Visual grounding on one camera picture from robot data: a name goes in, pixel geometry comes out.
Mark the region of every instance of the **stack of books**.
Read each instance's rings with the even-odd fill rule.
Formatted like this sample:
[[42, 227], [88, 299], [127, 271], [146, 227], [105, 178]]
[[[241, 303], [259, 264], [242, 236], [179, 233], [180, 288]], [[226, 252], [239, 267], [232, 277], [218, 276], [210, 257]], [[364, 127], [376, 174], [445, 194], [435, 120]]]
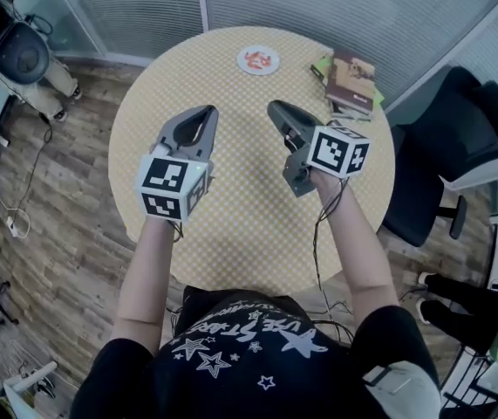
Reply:
[[310, 69], [332, 101], [332, 118], [370, 121], [373, 107], [384, 99], [374, 85], [374, 65], [352, 52], [336, 50]]

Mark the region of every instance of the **sneaker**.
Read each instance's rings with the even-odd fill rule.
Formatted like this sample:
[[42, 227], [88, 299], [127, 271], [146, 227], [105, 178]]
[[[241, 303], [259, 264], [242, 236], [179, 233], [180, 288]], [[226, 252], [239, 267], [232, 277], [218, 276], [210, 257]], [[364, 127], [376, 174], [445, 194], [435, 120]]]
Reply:
[[421, 305], [426, 301], [424, 298], [420, 298], [417, 300], [417, 303], [415, 303], [415, 308], [417, 309], [417, 314], [420, 317], [421, 323], [424, 325], [430, 325], [431, 323], [428, 322], [425, 317], [423, 316], [423, 313], [421, 313]]
[[80, 98], [82, 98], [82, 89], [80, 88], [80, 86], [76, 86], [76, 90], [74, 90], [72, 97], [75, 100], [79, 100]]
[[427, 276], [436, 275], [436, 273], [429, 273], [428, 271], [423, 271], [417, 278], [417, 285], [426, 285], [425, 278]]
[[68, 118], [68, 113], [64, 109], [56, 113], [55, 116], [53, 116], [53, 119], [58, 122], [66, 121], [67, 118]]

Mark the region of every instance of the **white plate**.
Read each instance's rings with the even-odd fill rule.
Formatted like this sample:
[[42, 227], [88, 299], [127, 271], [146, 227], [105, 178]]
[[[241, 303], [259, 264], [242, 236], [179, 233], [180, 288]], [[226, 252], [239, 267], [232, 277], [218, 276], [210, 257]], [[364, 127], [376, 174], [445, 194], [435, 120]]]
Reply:
[[244, 72], [264, 76], [277, 70], [280, 56], [268, 46], [251, 45], [239, 51], [237, 64]]

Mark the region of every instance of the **forearm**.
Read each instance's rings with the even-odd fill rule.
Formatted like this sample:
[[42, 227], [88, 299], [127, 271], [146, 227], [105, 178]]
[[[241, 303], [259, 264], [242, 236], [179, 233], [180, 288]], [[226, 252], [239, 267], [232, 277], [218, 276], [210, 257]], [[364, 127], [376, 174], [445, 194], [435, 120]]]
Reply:
[[163, 324], [174, 229], [165, 220], [147, 217], [120, 289], [112, 338], [126, 337], [146, 347], [159, 345]]
[[[316, 186], [324, 206], [340, 189], [340, 183], [333, 180]], [[388, 259], [349, 185], [328, 222], [353, 297], [356, 321], [360, 323], [381, 306], [397, 305]]]

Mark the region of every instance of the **round table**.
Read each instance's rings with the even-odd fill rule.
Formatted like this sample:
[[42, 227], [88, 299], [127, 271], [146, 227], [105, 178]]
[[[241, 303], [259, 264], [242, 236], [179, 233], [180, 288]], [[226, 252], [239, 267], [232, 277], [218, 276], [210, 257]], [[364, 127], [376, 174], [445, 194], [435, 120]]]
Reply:
[[[279, 69], [254, 76], [237, 65], [248, 45], [279, 53]], [[190, 38], [157, 58], [123, 100], [109, 144], [109, 180], [127, 235], [137, 241], [144, 215], [133, 191], [140, 157], [163, 124], [190, 107], [212, 104], [220, 112], [209, 192], [174, 246], [171, 272], [206, 290], [251, 288], [292, 293], [317, 283], [312, 256], [321, 203], [316, 191], [295, 198], [282, 177], [290, 153], [266, 109], [285, 100], [330, 116], [324, 88], [310, 65], [331, 49], [297, 34], [262, 27], [213, 30]], [[394, 150], [380, 108], [372, 122], [345, 123], [371, 139], [365, 171], [350, 185], [374, 230], [392, 195]], [[330, 228], [322, 223], [318, 259], [323, 280], [341, 270]]]

